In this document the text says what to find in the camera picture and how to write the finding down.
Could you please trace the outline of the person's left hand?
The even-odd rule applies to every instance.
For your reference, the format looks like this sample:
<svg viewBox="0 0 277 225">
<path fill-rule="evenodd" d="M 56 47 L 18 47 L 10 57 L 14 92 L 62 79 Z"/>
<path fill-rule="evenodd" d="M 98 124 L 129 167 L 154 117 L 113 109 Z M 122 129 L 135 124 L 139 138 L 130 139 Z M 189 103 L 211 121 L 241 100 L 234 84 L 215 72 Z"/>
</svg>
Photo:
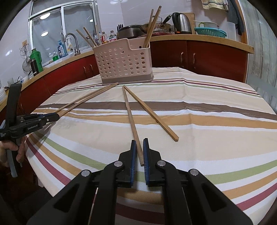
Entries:
<svg viewBox="0 0 277 225">
<path fill-rule="evenodd" d="M 20 146 L 17 146 L 12 141 L 1 141 L 0 149 L 1 149 L 1 165 L 5 167 L 9 167 L 7 161 L 7 150 L 11 150 L 17 153 L 16 160 L 18 163 L 22 163 L 24 161 L 25 156 L 25 141 L 26 136 L 21 138 Z"/>
</svg>

